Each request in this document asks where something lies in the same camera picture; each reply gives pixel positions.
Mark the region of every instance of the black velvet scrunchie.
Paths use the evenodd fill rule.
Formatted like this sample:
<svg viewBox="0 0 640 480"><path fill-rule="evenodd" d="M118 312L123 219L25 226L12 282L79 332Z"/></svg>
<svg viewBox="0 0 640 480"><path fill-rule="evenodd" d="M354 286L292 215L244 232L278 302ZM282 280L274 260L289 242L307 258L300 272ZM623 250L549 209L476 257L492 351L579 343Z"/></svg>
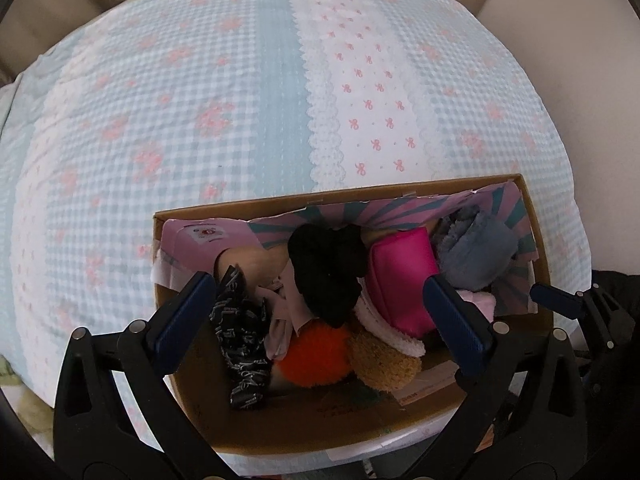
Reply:
<svg viewBox="0 0 640 480"><path fill-rule="evenodd" d="M362 292L357 278L367 273L360 226L333 230L304 224L293 231L287 246L296 286L309 310L340 328Z"/></svg>

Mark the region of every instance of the blue gingham pattern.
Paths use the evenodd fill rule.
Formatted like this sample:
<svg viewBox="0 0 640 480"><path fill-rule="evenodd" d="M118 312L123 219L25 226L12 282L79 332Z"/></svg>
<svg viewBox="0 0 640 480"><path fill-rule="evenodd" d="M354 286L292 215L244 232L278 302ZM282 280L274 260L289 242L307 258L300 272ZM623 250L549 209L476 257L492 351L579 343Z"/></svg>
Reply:
<svg viewBox="0 0 640 480"><path fill-rule="evenodd" d="M564 147L513 57L452 0L367 1L395 31L420 81L422 94L411 96L418 122L420 102L435 110L438 127L430 135L446 148L448 168L435 178L522 172L554 284L587 288L590 254ZM327 60L303 62L295 12L290 0L130 0L0 90L0 120L8 114L0 122L0 242L16 255L12 266L0 263L0 353L47 402L74 326L114 332L152 315L156 211L314 188L314 170L327 161L311 155L310 102L322 103L307 83L326 73ZM433 57L430 48L439 61L426 57ZM332 84L317 85L327 110L342 95ZM42 107L50 96L64 104L60 116L55 102ZM45 220L33 228L46 232L46 243L30 247L46 275L19 279L18 265L23 273L29 265L20 263L20 252L28 259L30 251L21 251L28 242L18 239L24 229L15 216L36 206L15 189L26 178L25 161L42 148L38 139L52 134L61 142L43 168L50 179L38 182L33 171L29 177L49 186L39 206ZM334 155L340 188L342 154ZM433 177L393 175L406 182ZM22 286L42 298L28 313L13 301L12 290ZM27 322L40 342L24 335ZM134 424L146 434L139 415Z"/></svg>

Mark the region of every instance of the bed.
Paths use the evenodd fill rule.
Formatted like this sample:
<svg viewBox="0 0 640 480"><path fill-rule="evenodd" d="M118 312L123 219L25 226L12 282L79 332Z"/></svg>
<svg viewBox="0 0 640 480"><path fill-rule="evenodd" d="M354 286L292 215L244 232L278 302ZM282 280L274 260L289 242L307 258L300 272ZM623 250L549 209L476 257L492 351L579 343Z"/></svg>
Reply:
<svg viewBox="0 0 640 480"><path fill-rule="evenodd" d="M589 288L564 145L461 4L127 0L0 88L0 354L52 405L75 327L149 318L158 210L510 173Z"/></svg>

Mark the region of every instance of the beige wall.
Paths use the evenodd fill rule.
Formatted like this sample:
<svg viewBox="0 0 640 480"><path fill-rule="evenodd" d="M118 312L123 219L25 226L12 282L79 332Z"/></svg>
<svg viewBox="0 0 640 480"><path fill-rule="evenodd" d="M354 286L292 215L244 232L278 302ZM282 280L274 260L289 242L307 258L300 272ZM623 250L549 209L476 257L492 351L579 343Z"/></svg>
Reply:
<svg viewBox="0 0 640 480"><path fill-rule="evenodd" d="M488 0L566 146L596 269L640 274L640 20L627 0Z"/></svg>

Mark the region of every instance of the brown fuzzy ball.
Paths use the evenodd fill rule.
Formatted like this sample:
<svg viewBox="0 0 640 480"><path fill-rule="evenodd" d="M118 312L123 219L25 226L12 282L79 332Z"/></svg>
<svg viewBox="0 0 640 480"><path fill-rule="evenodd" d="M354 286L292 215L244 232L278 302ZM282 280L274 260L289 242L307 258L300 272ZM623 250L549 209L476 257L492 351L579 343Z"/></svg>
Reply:
<svg viewBox="0 0 640 480"><path fill-rule="evenodd" d="M419 358L400 353L370 332L351 335L349 347L349 361L356 376L381 392L404 388L422 368Z"/></svg>

